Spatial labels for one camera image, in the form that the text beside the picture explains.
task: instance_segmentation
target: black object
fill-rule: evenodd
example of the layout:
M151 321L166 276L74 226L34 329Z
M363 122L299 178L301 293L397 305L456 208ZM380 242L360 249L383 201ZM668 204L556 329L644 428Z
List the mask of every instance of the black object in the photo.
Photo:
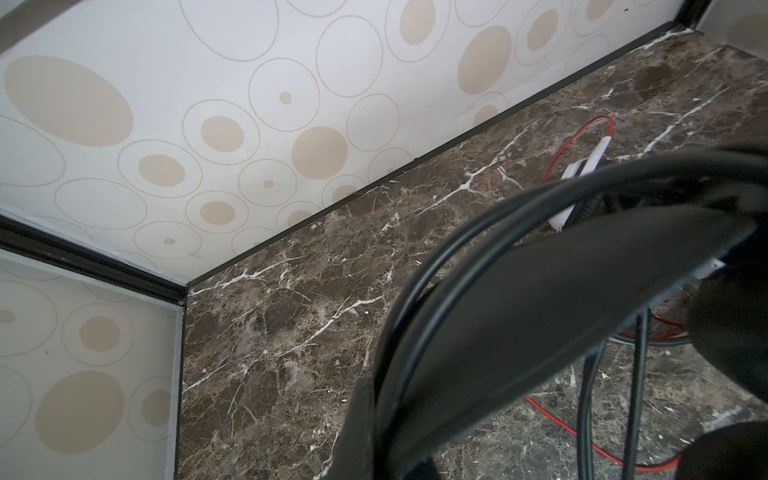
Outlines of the black object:
M761 246L761 251L768 247ZM696 350L733 381L768 402L768 270L727 266L704 281L688 314Z
M592 386L598 376L598 367L603 358L605 343L584 359L582 370L581 391L578 397L578 414L576 417L576 466L578 476L584 480L592 480Z
M768 480L768 422L737 423L683 450L675 480Z
M165 302L181 304L187 295L184 285L2 215L0 248Z
M677 12L675 21L686 27L696 27L712 0L685 0Z
M671 203L684 204L635 207L514 245L582 198L638 181L663 187L676 177L685 181L674 185ZM765 187L768 162L736 151L660 155L539 187L457 230L394 305L374 380L356 388L329 477L436 478L431 452L604 341L625 319L644 314L656 295L705 260L742 242L758 215L695 202L713 178ZM445 279L422 293L461 245L497 222ZM601 301L591 301L593 295Z
M623 480L634 478L634 465L637 461L637 440L640 436L640 418L643 412L643 395L645 393L645 363L648 353L648 337L650 336L650 315L645 310L637 316L637 328L634 338L634 364L632 367L632 391L629 401L629 419L627 421L627 438L624 441L624 465L621 469Z

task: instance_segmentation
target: headphone ear cup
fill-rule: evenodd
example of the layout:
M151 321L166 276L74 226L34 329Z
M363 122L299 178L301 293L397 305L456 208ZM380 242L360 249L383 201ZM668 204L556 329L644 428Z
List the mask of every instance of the headphone ear cup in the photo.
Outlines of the headphone ear cup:
M675 480L768 480L768 422L702 435L680 454Z
M713 366L768 402L768 270L726 266L702 282L688 312L694 348Z

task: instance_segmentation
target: black frame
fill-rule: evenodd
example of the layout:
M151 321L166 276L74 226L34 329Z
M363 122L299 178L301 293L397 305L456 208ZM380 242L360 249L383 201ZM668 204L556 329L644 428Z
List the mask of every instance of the black frame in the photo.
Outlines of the black frame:
M685 0L675 21L689 28L696 28L704 12L709 8L712 0Z
M8 50L81 0L26 0L0 18L0 52Z
M187 297L184 285L2 215L0 248L164 302L183 305Z

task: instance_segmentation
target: black cable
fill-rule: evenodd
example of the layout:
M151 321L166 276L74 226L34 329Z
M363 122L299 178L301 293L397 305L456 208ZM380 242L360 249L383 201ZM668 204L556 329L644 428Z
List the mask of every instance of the black cable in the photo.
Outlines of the black cable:
M584 177L560 181L509 215L447 277L419 310L392 355L376 402L377 450L389 441L392 421L429 342L469 285L515 242L549 217L585 197L634 180L677 175L723 177L768 187L768 165L761 157L724 151L660 154L642 161L596 170Z
M632 391L629 400L629 419L627 420L627 438L624 440L624 465L621 468L621 480L634 480L634 464L637 462L637 441L640 438L640 420L643 414L643 394L645 392L645 367L650 336L650 316L644 310L637 316L635 329L634 364L632 366Z
M389 317L376 345L376 354L374 355L373 362L373 386L376 395L379 393L398 341L402 333L408 328L409 314L414 310L414 306L420 300L422 291L427 287L429 281L438 270L440 270L440 267L470 240L477 237L491 225L504 220L512 212L558 184L558 181L552 181L533 187L530 190L499 202L483 212L483 214L471 219L445 238L427 261L420 266L419 270L411 276L408 284L400 290L400 294L389 312Z
M633 336L624 336L620 333L614 333L611 335L611 341L616 343L621 343L623 345L629 345L634 346L635 341ZM681 337L674 337L670 339L658 339L658 340L648 340L647 345L648 346L654 346L658 348L666 348L670 346L681 346L681 345L688 345L690 343L690 336L681 336Z
M581 393L578 397L578 414L576 417L576 464L579 480L592 480L594 466L592 465L592 386L598 376L600 359L605 351L605 343L584 359L584 370L581 375Z

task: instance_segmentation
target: black trim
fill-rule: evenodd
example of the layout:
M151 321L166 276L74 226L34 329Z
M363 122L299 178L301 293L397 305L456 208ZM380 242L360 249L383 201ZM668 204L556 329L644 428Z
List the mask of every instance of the black trim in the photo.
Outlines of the black trim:
M179 362L179 404L176 406L176 449L174 450L174 480L179 478L179 445L181 445L181 399L184 397L184 339L187 335L187 306L181 314L181 361Z
M463 134L459 135L458 137L454 138L453 140L445 142L443 145L440 145L436 149L422 155L419 158L416 158L414 161L410 162L409 164L400 167L399 169L393 171L392 173L386 175L385 177L382 177L378 179L377 181L373 182L372 184L368 184L365 187L361 188L354 194L349 195L344 200L341 200L339 202L336 202L335 204L331 205L330 207L324 208L318 213L312 215L311 217L307 218L306 220L297 223L293 227L289 228L288 230L284 230L274 237L271 237L270 239L259 243L254 248L248 250L247 252L241 253L237 257L234 257L231 260L228 260L227 262L222 263L221 265L217 266L216 268L204 273L203 275L200 275L198 278L190 281L187 284L187 288L191 288L192 286L197 285L200 282L203 282L207 280L208 278L212 277L213 275L216 275L219 272L222 272L226 270L227 268L233 266L235 263L240 262L241 260L250 257L254 253L258 252L259 250L262 250L264 248L267 248L269 245L272 245L273 243L277 242L278 240L281 240L288 235L292 234L293 232L304 228L306 225L309 225L312 222L315 222L319 220L320 218L326 216L327 214L331 213L337 208L343 207L347 203L351 202L352 200L355 200L356 198L359 198L366 193L368 193L370 190L378 187L379 185L383 185L387 183L390 180L393 180L394 178L400 176L401 174L404 174L408 170L411 170L420 164L423 164L424 162L431 160L433 157L436 157L437 155L440 155L444 151L447 151L450 148L455 147L456 145L462 143L463 141L469 139L470 137L474 137L476 134L479 134L483 131L488 130L493 125L496 125L498 122L506 119L507 117L512 116L513 114L518 113L523 108L529 107L530 105L536 103L537 101L541 100L542 98L545 98L549 96L552 93L555 93L556 91L560 90L561 88L575 82L581 77L584 77L586 74L591 73L592 71L597 70L600 67L603 67L604 65L611 63L613 60L616 60L620 56L628 53L629 51L634 50L635 48L648 43L649 41L653 40L656 37L661 36L664 32L669 30L670 28L677 25L676 22L667 22L663 24L662 26L655 28L654 30L649 31L647 34L642 35L641 37L637 38L634 41L631 41L630 43L626 44L625 46L619 48L618 50L614 50L613 52L609 53L608 55L604 56L600 60L597 60L594 63L591 63L587 65L586 67L582 68L581 70L577 71L574 74L571 74L567 76L566 78L563 78L558 83L553 84L551 87L545 88L544 90L538 92L537 94L534 94L532 97L528 97L522 102L518 103L514 107L508 108L507 110L504 110L502 113L496 115L495 117L481 123L477 127L472 128L469 131L464 132Z
M685 0L677 13L675 21L686 27L695 28L712 0Z
M58 17L80 0L27 0L0 18L0 53Z
M0 248L164 302L182 304L187 296L183 285L2 215Z

